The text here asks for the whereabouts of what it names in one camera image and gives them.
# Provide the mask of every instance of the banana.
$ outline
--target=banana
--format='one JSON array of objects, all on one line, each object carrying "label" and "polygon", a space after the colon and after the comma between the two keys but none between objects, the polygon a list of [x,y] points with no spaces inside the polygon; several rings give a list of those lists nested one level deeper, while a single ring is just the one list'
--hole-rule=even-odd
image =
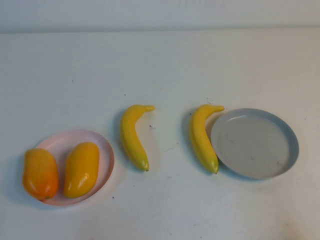
[{"label": "banana", "polygon": [[205,122],[211,114],[221,112],[224,109],[223,106],[201,105],[194,112],[189,124],[189,135],[196,156],[201,164],[214,174],[217,174],[219,170],[219,163],[206,133]]},{"label": "banana", "polygon": [[145,112],[151,112],[155,109],[152,105],[132,105],[125,111],[120,124],[123,148],[133,164],[142,171],[149,170],[149,161],[136,132],[136,121]]}]

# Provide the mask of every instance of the orange mango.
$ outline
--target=orange mango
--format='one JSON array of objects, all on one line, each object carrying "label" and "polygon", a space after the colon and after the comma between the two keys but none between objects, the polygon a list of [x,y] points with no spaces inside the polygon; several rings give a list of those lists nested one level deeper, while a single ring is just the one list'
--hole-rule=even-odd
[{"label": "orange mango", "polygon": [[41,148],[26,151],[22,184],[28,194],[40,201],[55,196],[59,187],[55,157]]}]

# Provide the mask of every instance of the banana stem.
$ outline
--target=banana stem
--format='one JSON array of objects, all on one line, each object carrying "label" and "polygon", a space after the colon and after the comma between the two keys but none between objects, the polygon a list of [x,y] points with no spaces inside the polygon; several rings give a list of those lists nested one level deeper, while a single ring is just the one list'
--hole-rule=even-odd
[{"label": "banana stem", "polygon": [[153,110],[156,109],[156,107],[155,107],[155,106],[152,106],[152,105],[146,105],[146,106],[144,106],[144,107],[145,107],[145,110],[146,110],[147,112],[151,112],[151,111],[153,111]]}]

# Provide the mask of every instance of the table surface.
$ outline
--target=table surface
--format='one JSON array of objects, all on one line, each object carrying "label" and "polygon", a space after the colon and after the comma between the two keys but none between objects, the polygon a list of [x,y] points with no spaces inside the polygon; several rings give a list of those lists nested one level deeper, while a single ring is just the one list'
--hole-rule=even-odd
[{"label": "table surface", "polygon": [[[319,43],[317,28],[0,35],[0,239],[319,239]],[[296,164],[268,180],[224,166],[208,174],[188,138],[206,103],[282,118],[299,141]],[[120,145],[132,104],[156,106],[136,125],[149,172]],[[104,188],[68,208],[29,197],[24,152],[83,128],[114,149]]]}]

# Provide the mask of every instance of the plastic banana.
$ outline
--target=plastic banana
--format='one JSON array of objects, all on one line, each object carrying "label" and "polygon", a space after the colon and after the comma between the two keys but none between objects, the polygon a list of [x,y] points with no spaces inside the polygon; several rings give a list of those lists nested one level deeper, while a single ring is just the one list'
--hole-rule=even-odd
[{"label": "plastic banana", "polygon": [[215,112],[221,112],[224,109],[223,106],[201,105],[194,112],[189,124],[189,135],[196,156],[201,164],[214,174],[219,170],[219,163],[206,133],[205,122],[210,115]]},{"label": "plastic banana", "polygon": [[136,122],[145,112],[151,112],[155,109],[152,105],[132,105],[125,111],[120,124],[123,148],[133,164],[142,171],[149,170],[149,161],[146,151],[138,138]]}]

